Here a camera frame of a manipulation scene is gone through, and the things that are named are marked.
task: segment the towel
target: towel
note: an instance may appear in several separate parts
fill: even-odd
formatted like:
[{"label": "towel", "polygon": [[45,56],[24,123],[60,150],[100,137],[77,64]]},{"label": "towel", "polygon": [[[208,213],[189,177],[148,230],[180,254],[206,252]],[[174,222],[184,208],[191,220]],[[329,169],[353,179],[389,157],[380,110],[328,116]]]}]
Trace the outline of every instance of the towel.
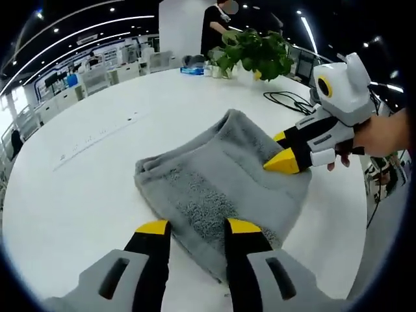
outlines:
[{"label": "towel", "polygon": [[311,172],[263,170],[283,148],[245,114],[229,110],[194,140],[136,163],[135,184],[197,264],[226,281],[224,219],[258,225],[279,248],[296,222]]}]

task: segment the black shirt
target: black shirt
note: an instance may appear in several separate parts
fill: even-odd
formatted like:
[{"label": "black shirt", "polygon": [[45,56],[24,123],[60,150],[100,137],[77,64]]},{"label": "black shirt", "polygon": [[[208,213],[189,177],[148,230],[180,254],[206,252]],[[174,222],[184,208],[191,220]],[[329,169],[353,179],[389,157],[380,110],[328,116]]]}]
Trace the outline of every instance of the black shirt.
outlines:
[{"label": "black shirt", "polygon": [[221,24],[225,29],[228,29],[227,22],[221,17],[219,9],[215,6],[210,6],[205,10],[202,26],[202,40],[201,40],[201,54],[208,57],[208,51],[215,47],[225,47],[222,42],[222,35],[212,29],[209,24],[213,21]]}]

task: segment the black cable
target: black cable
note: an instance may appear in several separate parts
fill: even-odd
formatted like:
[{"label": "black cable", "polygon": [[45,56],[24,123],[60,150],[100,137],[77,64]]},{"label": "black cable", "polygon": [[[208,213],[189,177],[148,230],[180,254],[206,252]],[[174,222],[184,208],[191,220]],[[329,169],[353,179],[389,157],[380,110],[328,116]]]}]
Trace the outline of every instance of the black cable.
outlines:
[{"label": "black cable", "polygon": [[381,200],[382,200],[382,173],[380,172],[380,180],[379,180],[379,183],[380,183],[380,186],[379,186],[379,188],[378,188],[378,201],[377,201],[377,203],[376,203],[376,207],[374,208],[374,211],[372,212],[372,214],[371,214],[371,217],[370,217],[370,220],[369,220],[369,223],[367,223],[367,227],[366,227],[366,229],[368,229],[369,228],[369,226],[370,226],[370,224],[371,224],[371,221],[372,221],[372,219],[374,218],[374,215],[376,214],[376,211],[377,211],[377,208],[378,208],[378,204],[381,202]]},{"label": "black cable", "polygon": [[[369,91],[370,91],[370,99],[374,103],[374,106],[376,108],[376,114],[378,116],[381,101],[376,97],[376,94],[374,93],[373,90],[371,90],[369,88]],[[366,227],[367,229],[369,228],[369,226],[371,224],[371,221],[374,218],[374,215],[376,214],[376,211],[377,211],[377,208],[378,208],[378,204],[381,202],[381,200],[382,200],[382,170],[380,169],[380,186],[378,188],[378,201],[376,203],[376,207],[374,208],[374,211],[371,214],[369,223],[367,223],[367,227]]]},{"label": "black cable", "polygon": [[[300,98],[305,103],[302,103],[300,101],[295,100],[293,97],[289,96],[288,94],[292,94],[294,96],[297,96],[298,98]],[[269,101],[273,102],[273,103],[282,105],[282,106],[286,107],[287,109],[291,109],[292,111],[300,112],[301,114],[304,114],[306,116],[309,116],[310,114],[314,113],[313,106],[308,101],[306,101],[302,96],[299,96],[298,94],[292,93],[290,91],[265,92],[265,93],[263,93],[263,96],[265,98],[267,98]],[[286,98],[291,99],[293,101],[294,107],[288,106],[288,105],[282,103],[281,101],[276,99],[275,96],[285,96]]]}]

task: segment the blue package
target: blue package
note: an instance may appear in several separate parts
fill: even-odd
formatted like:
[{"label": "blue package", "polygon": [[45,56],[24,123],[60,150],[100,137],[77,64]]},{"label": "blue package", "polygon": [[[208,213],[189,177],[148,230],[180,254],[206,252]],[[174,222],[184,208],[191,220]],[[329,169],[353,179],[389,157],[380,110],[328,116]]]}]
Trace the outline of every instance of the blue package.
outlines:
[{"label": "blue package", "polygon": [[188,75],[203,75],[203,68],[188,68],[188,67],[181,67],[181,73],[187,73]]}]

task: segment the white table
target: white table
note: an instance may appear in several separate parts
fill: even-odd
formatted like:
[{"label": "white table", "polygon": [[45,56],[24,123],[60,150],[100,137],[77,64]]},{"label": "white table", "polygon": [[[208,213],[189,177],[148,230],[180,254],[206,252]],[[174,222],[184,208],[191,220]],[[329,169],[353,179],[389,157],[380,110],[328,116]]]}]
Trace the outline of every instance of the white table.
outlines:
[{"label": "white table", "polygon": [[[307,87],[284,77],[272,90],[309,99]],[[136,161],[188,142],[229,108],[245,112],[270,136],[302,118],[238,81],[170,70],[94,94],[35,133],[14,165],[3,216],[6,251],[35,295],[64,296],[83,270],[155,220],[133,182]],[[346,298],[365,241],[363,173],[358,157],[350,168],[339,163],[333,172],[325,166],[312,172],[283,248],[327,295]],[[196,302],[206,307],[200,311],[232,311],[227,293],[172,241],[163,311],[194,311]]]}]

